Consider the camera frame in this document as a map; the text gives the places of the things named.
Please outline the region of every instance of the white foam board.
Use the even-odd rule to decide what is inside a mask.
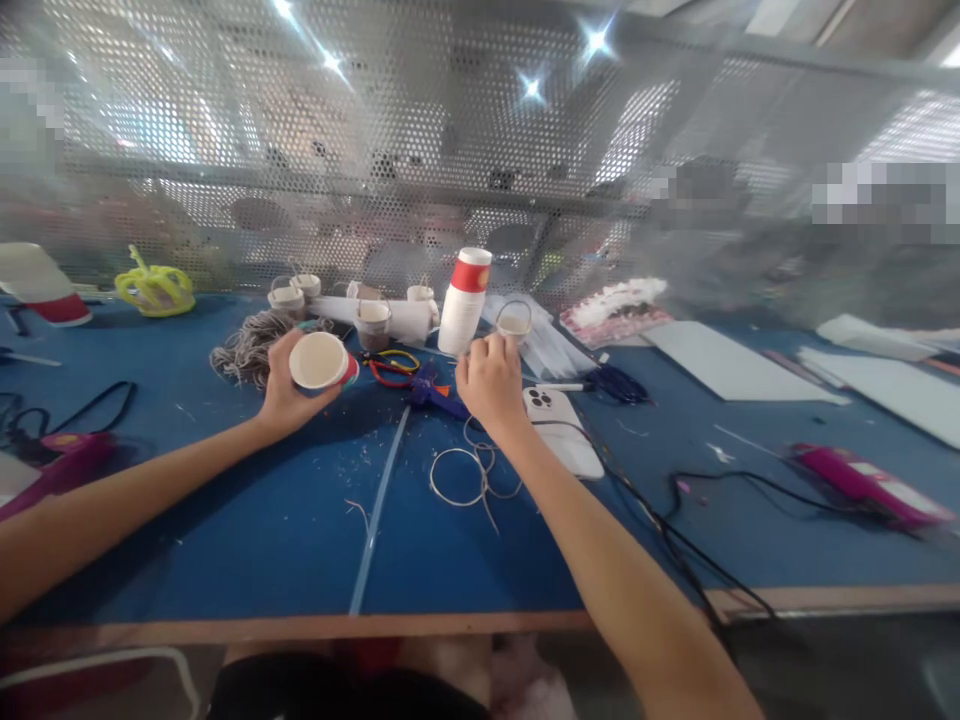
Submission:
[[[672,322],[643,335],[724,400],[850,402],[702,323]]]
[[[833,355],[803,357],[912,425],[960,450],[960,385],[899,360]]]

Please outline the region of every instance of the yellow crown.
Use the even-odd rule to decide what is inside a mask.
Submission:
[[[129,247],[130,257],[139,267],[117,275],[114,280],[121,300],[135,306],[145,317],[170,317],[193,310],[197,301],[193,283],[185,272],[163,265],[147,267],[136,246]]]

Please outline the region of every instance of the wooden table edge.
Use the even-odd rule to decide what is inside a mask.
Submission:
[[[960,608],[960,584],[899,587],[765,588],[757,594],[785,617],[932,612]],[[711,602],[729,621],[762,615],[740,591],[711,590]],[[0,633],[5,652],[78,653],[152,645],[223,645],[254,641],[358,637],[577,631],[594,628],[584,610],[430,615],[310,615],[240,620],[108,623],[13,627]]]

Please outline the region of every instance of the dark shorts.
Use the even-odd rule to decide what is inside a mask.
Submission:
[[[480,703],[435,677],[392,669],[358,679],[321,655],[257,655],[217,677],[210,720],[486,719]]]

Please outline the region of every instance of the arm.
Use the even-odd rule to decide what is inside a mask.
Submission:
[[[651,718],[761,718],[700,613],[527,419],[513,339],[475,340],[457,366],[457,390],[536,501],[644,711]]]
[[[270,348],[270,379],[257,417],[0,523],[0,623],[118,544],[207,481],[303,426],[340,393],[301,395],[290,378],[294,330]]]

